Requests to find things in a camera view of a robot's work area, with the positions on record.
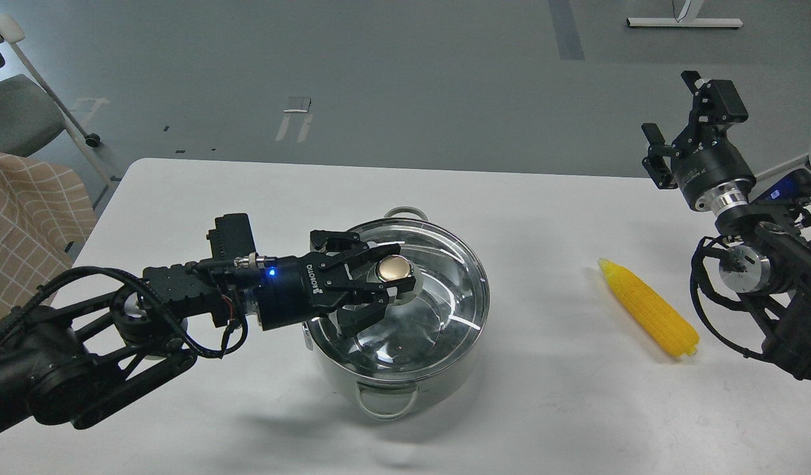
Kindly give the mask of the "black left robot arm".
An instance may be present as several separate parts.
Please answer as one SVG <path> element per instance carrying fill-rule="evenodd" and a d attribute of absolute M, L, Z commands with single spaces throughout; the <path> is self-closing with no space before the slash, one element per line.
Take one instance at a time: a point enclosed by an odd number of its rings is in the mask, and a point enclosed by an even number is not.
<path fill-rule="evenodd" d="M 353 337 L 417 288 L 399 243 L 315 230 L 296 257 L 256 252 L 246 214 L 207 233 L 212 256 L 141 276 L 76 267 L 0 322 L 0 433 L 35 419 L 87 429 L 265 330 L 333 317 Z"/>

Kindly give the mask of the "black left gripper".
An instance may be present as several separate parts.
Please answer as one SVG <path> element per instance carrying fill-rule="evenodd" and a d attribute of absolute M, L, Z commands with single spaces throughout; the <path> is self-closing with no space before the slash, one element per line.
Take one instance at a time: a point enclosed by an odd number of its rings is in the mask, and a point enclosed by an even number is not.
<path fill-rule="evenodd" d="M 357 336 L 382 321 L 390 301 L 386 288 L 372 288 L 366 301 L 344 303 L 344 292 L 328 288 L 325 274 L 349 273 L 384 257 L 399 255 L 402 245 L 367 243 L 357 232 L 313 230 L 311 252 L 302 257 L 278 258 L 260 272 L 260 282 L 252 289 L 257 318 L 262 331 L 311 321 L 333 312 L 332 322 L 340 339 Z"/>

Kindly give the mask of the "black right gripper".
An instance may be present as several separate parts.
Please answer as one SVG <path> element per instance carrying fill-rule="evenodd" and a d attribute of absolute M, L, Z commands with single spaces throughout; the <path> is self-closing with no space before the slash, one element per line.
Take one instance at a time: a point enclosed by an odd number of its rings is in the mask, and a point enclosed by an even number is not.
<path fill-rule="evenodd" d="M 728 129 L 749 118 L 738 90 L 728 79 L 704 79 L 697 71 L 683 71 L 680 77 L 692 94 L 688 124 L 672 147 L 656 123 L 641 125 L 647 139 L 644 169 L 658 189 L 678 187 L 693 211 L 747 205 L 755 175 L 726 138 Z M 671 158 L 670 168 L 666 158 Z"/>

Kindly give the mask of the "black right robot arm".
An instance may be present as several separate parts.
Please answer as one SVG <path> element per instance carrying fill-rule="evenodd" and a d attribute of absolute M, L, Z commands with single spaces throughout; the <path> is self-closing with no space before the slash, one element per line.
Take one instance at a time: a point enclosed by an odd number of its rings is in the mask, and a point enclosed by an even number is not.
<path fill-rule="evenodd" d="M 659 189 L 678 189 L 695 212 L 712 212 L 715 237 L 703 237 L 690 262 L 689 291 L 706 329 L 746 359 L 773 364 L 798 381 L 811 381 L 811 179 L 794 195 L 753 199 L 756 176 L 728 139 L 748 113 L 728 79 L 680 75 L 692 106 L 675 139 L 655 123 L 641 126 L 647 139 L 642 165 Z M 731 342 L 714 328 L 701 296 L 751 315 L 764 339 L 760 352 Z"/>

